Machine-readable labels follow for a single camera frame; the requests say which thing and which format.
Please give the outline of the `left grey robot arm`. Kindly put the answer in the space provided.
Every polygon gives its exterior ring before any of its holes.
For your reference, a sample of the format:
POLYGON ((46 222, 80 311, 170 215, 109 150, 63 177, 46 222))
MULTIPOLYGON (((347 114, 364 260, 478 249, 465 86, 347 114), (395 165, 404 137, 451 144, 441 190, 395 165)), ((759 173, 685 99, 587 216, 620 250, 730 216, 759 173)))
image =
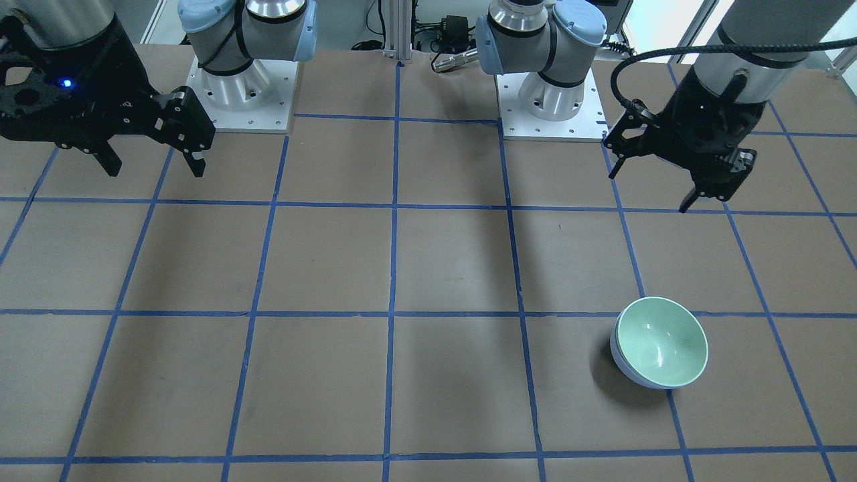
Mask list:
MULTIPOLYGON (((686 169, 701 196, 728 201, 752 173, 757 152, 740 143, 766 103, 811 52, 855 45, 854 37, 824 41, 850 1, 735 1, 703 46, 643 52, 622 61, 610 88, 623 116, 603 141, 616 156, 611 177, 627 159, 655 155, 686 169), (619 74, 645 59, 695 53, 697 59, 665 108, 654 113, 619 91, 619 74)), ((606 36, 607 21, 587 1, 493 1, 475 24, 475 48, 486 74, 526 74, 526 110, 548 121, 572 118, 585 76, 606 36)))

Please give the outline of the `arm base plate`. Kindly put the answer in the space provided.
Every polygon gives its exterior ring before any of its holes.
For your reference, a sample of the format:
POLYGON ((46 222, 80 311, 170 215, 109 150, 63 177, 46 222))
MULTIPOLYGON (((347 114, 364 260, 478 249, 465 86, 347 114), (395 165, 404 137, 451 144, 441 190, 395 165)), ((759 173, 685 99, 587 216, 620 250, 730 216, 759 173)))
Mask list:
POLYGON ((536 73, 498 74, 495 85, 507 141, 600 143, 608 134, 592 70, 574 88, 547 84, 536 73))
POLYGON ((233 76, 215 76, 194 58, 186 85, 193 89, 218 133, 287 134, 301 63, 255 59, 233 76))

